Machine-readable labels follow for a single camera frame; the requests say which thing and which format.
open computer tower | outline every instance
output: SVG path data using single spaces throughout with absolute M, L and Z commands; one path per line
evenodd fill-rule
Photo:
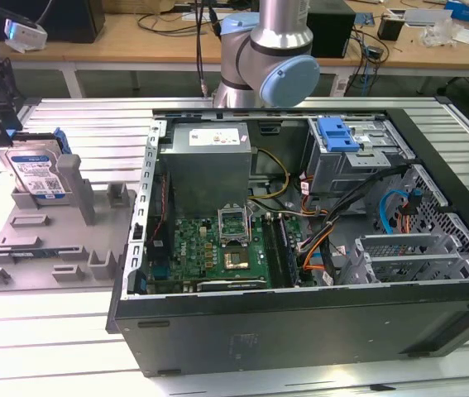
M 403 110 L 154 115 L 111 307 L 144 375 L 469 339 L 469 191 Z

metal slotted table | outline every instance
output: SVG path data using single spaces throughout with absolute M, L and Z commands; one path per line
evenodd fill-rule
M 403 108 L 469 188 L 469 121 L 433 98 L 310 98 L 305 108 Z M 94 189 L 136 189 L 153 109 L 209 108 L 203 99 L 44 100 L 24 108 L 30 133 L 62 128 Z M 0 227 L 13 206 L 0 164 Z M 0 294 L 0 395 L 355 395 L 469 396 L 469 342 L 443 358 L 273 371 L 144 378 L 121 335 L 105 332 L 111 291 Z

blue hard drive label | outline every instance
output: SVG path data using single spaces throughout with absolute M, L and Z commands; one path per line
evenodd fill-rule
M 16 174 L 31 194 L 39 199 L 62 199 L 65 189 L 47 155 L 14 155 L 11 157 Z

green circuit board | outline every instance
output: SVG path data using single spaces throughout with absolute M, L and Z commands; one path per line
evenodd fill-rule
M 299 224 L 289 218 L 285 225 L 293 246 L 301 238 Z M 223 226 L 227 233 L 240 231 L 235 222 Z M 271 288 L 260 218 L 252 219 L 251 242 L 247 246 L 225 247 L 219 242 L 217 218 L 176 220 L 175 254 L 170 263 L 169 280 L 254 278 L 265 280 Z

blue cable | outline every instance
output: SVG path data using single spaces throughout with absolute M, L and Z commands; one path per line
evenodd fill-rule
M 387 194 L 383 196 L 383 198 L 380 201 L 380 219 L 381 223 L 383 223 L 383 227 L 385 228 L 386 234 L 392 234 L 392 227 L 389 224 L 389 220 L 386 218 L 386 200 L 392 195 L 392 194 L 399 194 L 405 198 L 409 198 L 409 194 L 407 192 L 404 192 L 403 190 L 391 190 Z
M 361 90 L 361 96 L 364 97 L 366 93 L 366 86 L 368 85 L 368 60 L 366 60 L 365 66 L 365 81 L 363 82 L 363 89 Z

